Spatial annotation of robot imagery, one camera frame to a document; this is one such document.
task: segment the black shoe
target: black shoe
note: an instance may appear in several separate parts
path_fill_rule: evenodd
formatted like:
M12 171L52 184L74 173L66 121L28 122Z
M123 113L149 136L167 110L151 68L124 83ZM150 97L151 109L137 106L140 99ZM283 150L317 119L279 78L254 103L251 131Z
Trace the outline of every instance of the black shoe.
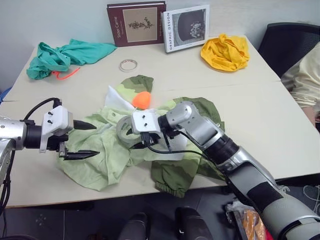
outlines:
M123 227L118 240L147 240L149 233L148 216L144 212L139 212Z
M207 224L193 208L178 207L175 210L175 225L179 240L213 240Z

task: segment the gray wall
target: gray wall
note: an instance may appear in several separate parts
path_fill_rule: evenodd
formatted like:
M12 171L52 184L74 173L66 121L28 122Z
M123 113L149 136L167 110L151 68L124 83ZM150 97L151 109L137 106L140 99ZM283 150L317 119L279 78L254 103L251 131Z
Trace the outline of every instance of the gray wall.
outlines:
M107 4L130 0L0 0L0 92L11 87L39 42L113 42ZM167 0L167 9L210 4L210 36L247 35L257 48L268 23L320 25L319 0Z

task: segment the roll of tape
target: roll of tape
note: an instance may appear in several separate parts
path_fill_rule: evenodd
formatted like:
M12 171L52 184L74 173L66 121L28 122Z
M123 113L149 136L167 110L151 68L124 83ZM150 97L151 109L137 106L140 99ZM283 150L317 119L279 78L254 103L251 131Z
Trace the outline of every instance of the roll of tape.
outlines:
M132 131L131 133L129 133L130 129L132 129L130 116L124 116L123 118L121 118L116 124L115 129L116 135L128 149L132 148L134 145L142 141L140 135L133 134Z
M133 64L133 67L126 68L125 64L130 64L130 63ZM130 72L134 71L137 67L138 67L137 61L132 60L132 59L123 60L122 62L120 62L120 65L119 65L119 69L124 73L130 73Z

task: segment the green cloth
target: green cloth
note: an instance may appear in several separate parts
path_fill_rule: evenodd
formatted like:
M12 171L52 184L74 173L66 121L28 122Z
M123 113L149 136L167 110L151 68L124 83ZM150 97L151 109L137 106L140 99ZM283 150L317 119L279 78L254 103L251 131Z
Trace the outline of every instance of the green cloth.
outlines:
M193 102L199 110L199 114L210 118L225 130L225 123L221 121L218 110L215 105L203 97L188 98L180 97L174 99L174 102L181 101ZM186 150L201 151L192 142L188 140ZM174 196L183 198L185 192L189 189L196 174L215 179L224 179L222 173L216 169L213 163L202 158L198 154L185 153L180 161L153 161L151 167L151 176L155 181L155 186L164 192L171 193Z
M71 39L68 45L53 49L40 42L36 57L30 62L26 74L32 79L43 79L49 76L51 71L66 72L71 64L94 64L116 48L111 43L89 43Z
M126 100L131 102L139 92L150 92L152 82L151 77L138 75L125 79L116 89L122 97L126 96ZM202 97L176 98L159 107L157 113L163 115L181 101L193 102L201 115L211 118L224 130L224 122L221 121L215 105ZM155 186L180 198L189 189L196 174L223 179L222 174L211 162L194 153L185 153L180 161L166 161L157 160L158 154L147 148L124 147L117 137L116 125L122 117L130 114L130 111L104 107L93 115L85 117L84 121L95 125L97 129L71 131L67 147L72 152L90 149L100 154L77 161L63 161L59 158L58 162L63 171L83 187L101 191L109 185L118 183L126 167L153 161L151 177L155 181ZM189 140L186 149L201 152Z

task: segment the black office chair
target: black office chair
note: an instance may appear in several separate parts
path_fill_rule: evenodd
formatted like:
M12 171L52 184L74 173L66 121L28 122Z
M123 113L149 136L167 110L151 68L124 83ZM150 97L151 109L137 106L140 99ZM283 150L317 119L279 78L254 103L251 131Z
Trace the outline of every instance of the black office chair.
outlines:
M281 78L320 41L320 26L305 23L268 24L258 52Z

